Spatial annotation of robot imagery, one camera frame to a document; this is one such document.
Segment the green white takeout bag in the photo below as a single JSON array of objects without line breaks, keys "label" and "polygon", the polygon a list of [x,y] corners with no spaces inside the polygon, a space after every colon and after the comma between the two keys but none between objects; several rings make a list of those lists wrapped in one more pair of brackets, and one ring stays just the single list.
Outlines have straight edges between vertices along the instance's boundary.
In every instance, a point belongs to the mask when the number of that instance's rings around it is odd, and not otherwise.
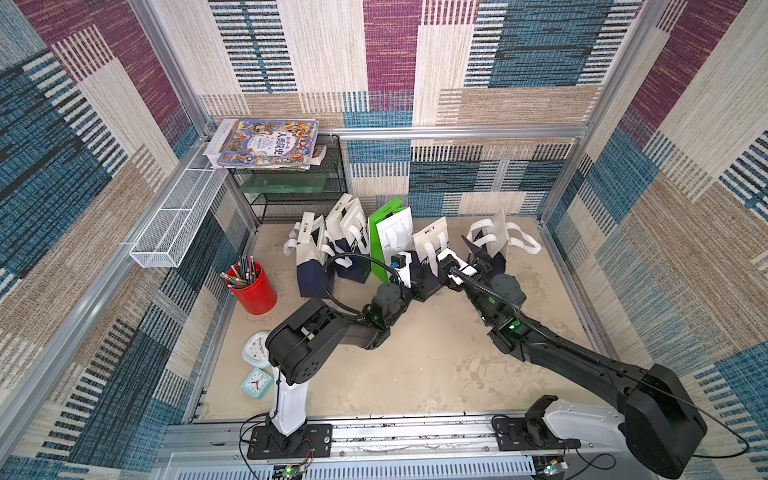
[{"label": "green white takeout bag", "polygon": [[414,233],[411,208],[395,198],[368,218],[370,255],[390,266],[393,255],[409,249]]}]

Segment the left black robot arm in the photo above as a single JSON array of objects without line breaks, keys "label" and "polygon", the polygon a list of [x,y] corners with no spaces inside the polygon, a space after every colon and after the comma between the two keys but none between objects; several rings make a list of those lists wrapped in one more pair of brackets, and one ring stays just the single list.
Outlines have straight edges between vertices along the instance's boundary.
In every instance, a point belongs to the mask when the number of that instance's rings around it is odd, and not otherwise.
[{"label": "left black robot arm", "polygon": [[278,387],[267,423],[272,438],[279,442],[303,438],[309,381],[337,346],[378,348],[413,300],[424,301],[446,284],[448,275],[438,266],[400,264],[409,258],[408,251],[389,264],[362,253],[333,255],[322,267],[321,280],[334,261],[362,259],[384,268],[390,281],[380,285],[360,311],[338,299],[331,307],[321,298],[311,298],[270,332],[266,348]]}]

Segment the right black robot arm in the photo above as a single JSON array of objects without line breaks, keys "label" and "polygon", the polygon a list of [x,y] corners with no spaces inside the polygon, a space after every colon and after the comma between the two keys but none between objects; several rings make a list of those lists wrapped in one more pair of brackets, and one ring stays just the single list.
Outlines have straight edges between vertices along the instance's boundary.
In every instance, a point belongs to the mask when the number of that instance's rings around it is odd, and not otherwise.
[{"label": "right black robot arm", "polygon": [[678,479],[698,457],[710,415],[672,370],[614,360],[554,333],[522,311],[525,296],[513,276],[488,278],[484,267],[470,274],[453,259],[440,270],[449,288],[467,295],[501,353],[553,371],[615,408],[629,452],[650,471]]}]

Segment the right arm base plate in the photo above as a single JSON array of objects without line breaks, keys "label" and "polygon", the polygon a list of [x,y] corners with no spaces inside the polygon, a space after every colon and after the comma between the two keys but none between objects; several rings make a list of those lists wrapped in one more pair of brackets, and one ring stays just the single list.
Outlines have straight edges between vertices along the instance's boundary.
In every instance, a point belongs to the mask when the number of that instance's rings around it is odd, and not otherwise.
[{"label": "right arm base plate", "polygon": [[568,450],[581,446],[575,438],[561,438],[544,422],[547,407],[558,400],[555,395],[543,395],[523,417],[496,414],[491,418],[498,449],[502,452],[528,450]]}]

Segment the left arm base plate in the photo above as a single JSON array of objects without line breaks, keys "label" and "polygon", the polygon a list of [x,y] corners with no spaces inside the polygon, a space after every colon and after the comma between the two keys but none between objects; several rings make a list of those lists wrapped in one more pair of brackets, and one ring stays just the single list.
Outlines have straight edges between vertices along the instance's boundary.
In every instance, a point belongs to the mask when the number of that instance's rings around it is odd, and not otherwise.
[{"label": "left arm base plate", "polygon": [[277,460],[304,458],[313,453],[315,458],[328,458],[331,455],[333,440],[332,424],[305,422],[294,433],[283,435],[268,422],[266,426],[256,426],[247,442],[248,460]]}]

